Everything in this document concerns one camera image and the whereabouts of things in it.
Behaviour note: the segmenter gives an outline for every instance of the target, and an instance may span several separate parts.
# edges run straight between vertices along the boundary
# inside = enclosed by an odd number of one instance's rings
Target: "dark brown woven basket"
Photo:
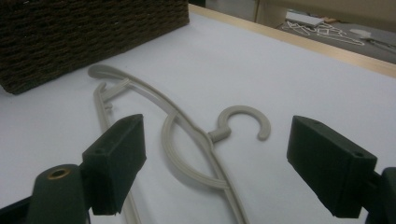
[[[188,22],[187,0],[0,0],[0,84],[28,91]]]

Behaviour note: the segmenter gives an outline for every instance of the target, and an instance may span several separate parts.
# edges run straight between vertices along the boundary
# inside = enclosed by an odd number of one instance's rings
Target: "white table surface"
[[[249,105],[268,117],[267,141],[256,139],[256,120],[241,115],[230,119],[231,137],[215,145],[250,223],[364,223],[364,210],[360,219],[332,217],[287,162],[293,115],[320,120],[375,154],[379,173],[396,165],[393,77],[195,14],[189,25],[99,63],[145,80],[208,132],[231,105]],[[92,94],[101,81],[87,69],[18,96],[0,92],[0,207],[29,196],[42,171],[80,164],[81,153],[100,136]],[[112,122],[145,117],[148,160],[132,187],[143,223],[235,223],[222,193],[190,180],[165,156],[166,114],[158,106],[133,91],[112,104]],[[175,131],[184,159],[211,175],[199,148]],[[124,220],[92,217],[92,223]]]

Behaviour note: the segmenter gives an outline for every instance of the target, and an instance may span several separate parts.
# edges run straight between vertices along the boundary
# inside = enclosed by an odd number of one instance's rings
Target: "floor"
[[[206,0],[206,7],[224,14],[253,21],[255,0]]]
[[[206,0],[206,7],[247,21],[254,21],[255,0]],[[375,37],[376,39],[379,39],[387,43],[391,43],[392,45],[396,46],[395,33],[380,31],[374,28],[359,26],[357,24],[352,24],[352,23],[343,24],[338,22],[335,23],[334,26],[338,26],[337,28],[340,28],[342,29],[342,31],[347,33],[348,38],[351,37],[359,40],[360,36],[350,33],[350,29],[362,29],[371,32],[372,37]],[[292,29],[284,30],[282,29],[281,26],[278,27],[278,30],[285,31],[294,35],[300,35],[299,33],[295,32]],[[345,42],[343,42],[343,40],[339,41],[329,38],[318,38],[315,35],[311,35],[311,36],[300,35],[300,36],[313,39],[328,45],[332,45],[340,49],[346,49],[372,58],[376,58],[381,61],[396,63],[396,52],[395,52],[396,49],[389,51],[383,48],[379,48],[378,46],[374,46],[373,44],[370,44],[368,42],[365,42],[364,46],[356,46],[352,44],[346,44]]]

